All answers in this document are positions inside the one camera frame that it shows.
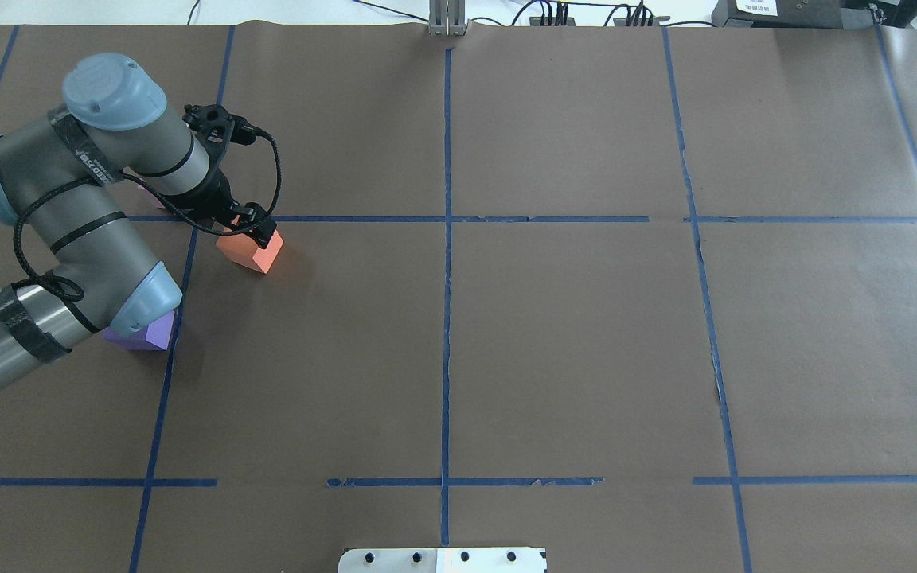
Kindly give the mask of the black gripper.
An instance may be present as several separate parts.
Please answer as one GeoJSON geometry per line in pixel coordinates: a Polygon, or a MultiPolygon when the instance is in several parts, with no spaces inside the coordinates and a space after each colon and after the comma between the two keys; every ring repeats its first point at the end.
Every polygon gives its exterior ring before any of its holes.
{"type": "Polygon", "coordinates": [[[258,224],[248,231],[248,238],[259,249],[267,249],[277,232],[275,221],[265,221],[268,211],[255,202],[240,205],[232,198],[232,185],[223,171],[215,171],[200,185],[181,194],[181,211],[195,224],[214,228],[215,224],[228,228],[237,219],[238,224],[258,224]]]}

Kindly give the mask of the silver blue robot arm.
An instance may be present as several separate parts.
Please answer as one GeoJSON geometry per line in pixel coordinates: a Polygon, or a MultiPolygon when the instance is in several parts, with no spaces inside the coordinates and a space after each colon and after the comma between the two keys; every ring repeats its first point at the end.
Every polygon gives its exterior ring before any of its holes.
{"type": "Polygon", "coordinates": [[[99,53],[63,80],[62,103],[0,135],[0,224],[23,271],[0,289],[0,391],[111,329],[141,333],[183,293],[109,189],[142,186],[180,221],[266,249],[273,208],[233,198],[228,148],[272,134],[219,104],[182,111],[134,59],[99,53]]]}

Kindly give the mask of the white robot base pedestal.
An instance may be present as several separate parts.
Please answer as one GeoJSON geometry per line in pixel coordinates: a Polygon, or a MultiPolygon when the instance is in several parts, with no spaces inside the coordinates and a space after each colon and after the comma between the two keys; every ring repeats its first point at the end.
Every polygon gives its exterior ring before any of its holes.
{"type": "Polygon", "coordinates": [[[338,572],[547,572],[544,548],[354,548],[338,572]]]}

